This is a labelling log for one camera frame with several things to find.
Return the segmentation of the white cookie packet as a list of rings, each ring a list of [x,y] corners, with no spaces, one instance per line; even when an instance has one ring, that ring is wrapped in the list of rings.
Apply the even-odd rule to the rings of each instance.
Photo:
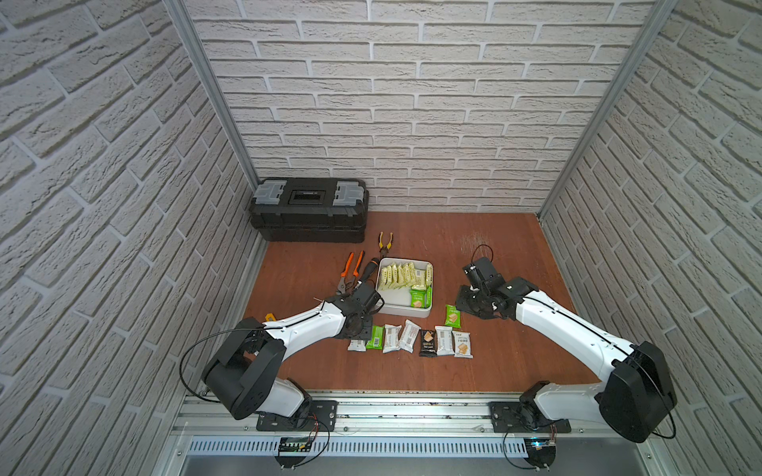
[[[421,327],[413,321],[406,320],[402,334],[399,339],[399,345],[401,350],[405,350],[409,353],[414,352],[415,342],[419,335]]]
[[[349,346],[347,347],[347,350],[350,352],[365,352],[367,350],[367,342],[364,340],[351,340],[349,342]]]
[[[437,336],[437,355],[454,356],[454,332],[447,325],[435,327]]]
[[[453,331],[454,335],[454,356],[456,358],[472,359],[471,336],[469,332]]]
[[[384,341],[383,341],[384,354],[399,351],[401,349],[401,344],[400,344],[401,330],[402,330],[401,325],[392,325],[392,324],[384,325]]]

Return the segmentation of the grey storage box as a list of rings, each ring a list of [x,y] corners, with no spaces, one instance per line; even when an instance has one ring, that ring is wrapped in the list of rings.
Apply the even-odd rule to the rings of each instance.
[[[407,262],[412,262],[419,270],[426,270],[427,264],[430,263],[426,261],[400,258],[384,258],[381,260],[378,275],[376,278],[376,291],[381,295],[381,298],[384,301],[384,305],[381,311],[387,315],[400,315],[400,317],[414,317],[415,319],[425,319],[430,315],[433,304],[428,309],[413,309],[410,307],[410,289],[378,289],[380,270],[383,267],[392,265],[393,263],[401,264]]]

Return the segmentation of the black cookie packet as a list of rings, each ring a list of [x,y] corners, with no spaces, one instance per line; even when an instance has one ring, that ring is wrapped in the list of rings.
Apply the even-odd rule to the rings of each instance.
[[[421,329],[419,331],[420,335],[420,350],[419,355],[421,357],[427,357],[427,358],[433,358],[438,355],[437,353],[437,341],[436,341],[436,331],[432,329]]]

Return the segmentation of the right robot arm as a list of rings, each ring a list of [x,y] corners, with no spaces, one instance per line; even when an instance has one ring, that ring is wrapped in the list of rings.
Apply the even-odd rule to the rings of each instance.
[[[665,355],[655,344],[634,344],[608,333],[527,280],[504,279],[485,257],[465,265],[464,275],[468,284],[458,292],[459,311],[531,327],[597,376],[589,385],[537,382],[519,399],[521,426],[545,430],[563,420],[584,420],[607,424],[626,440],[642,443],[663,420],[672,420],[677,396]]]

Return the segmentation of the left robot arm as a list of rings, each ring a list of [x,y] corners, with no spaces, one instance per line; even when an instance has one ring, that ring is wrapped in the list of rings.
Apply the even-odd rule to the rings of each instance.
[[[281,321],[244,319],[206,365],[202,382],[236,420],[270,415],[301,428],[313,416],[312,398],[293,381],[278,377],[281,365],[324,339],[359,339],[372,328],[380,300],[373,285],[362,283]]]

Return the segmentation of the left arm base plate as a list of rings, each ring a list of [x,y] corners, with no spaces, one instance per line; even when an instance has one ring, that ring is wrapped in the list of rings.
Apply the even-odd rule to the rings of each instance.
[[[258,432],[310,432],[315,426],[335,429],[337,406],[335,400],[306,400],[293,416],[261,413],[256,424]]]

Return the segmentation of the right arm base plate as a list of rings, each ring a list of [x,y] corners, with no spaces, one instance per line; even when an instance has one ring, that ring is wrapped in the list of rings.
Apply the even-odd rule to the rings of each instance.
[[[513,402],[490,402],[490,422],[496,434],[570,434],[571,424],[565,418],[549,420],[533,404]]]

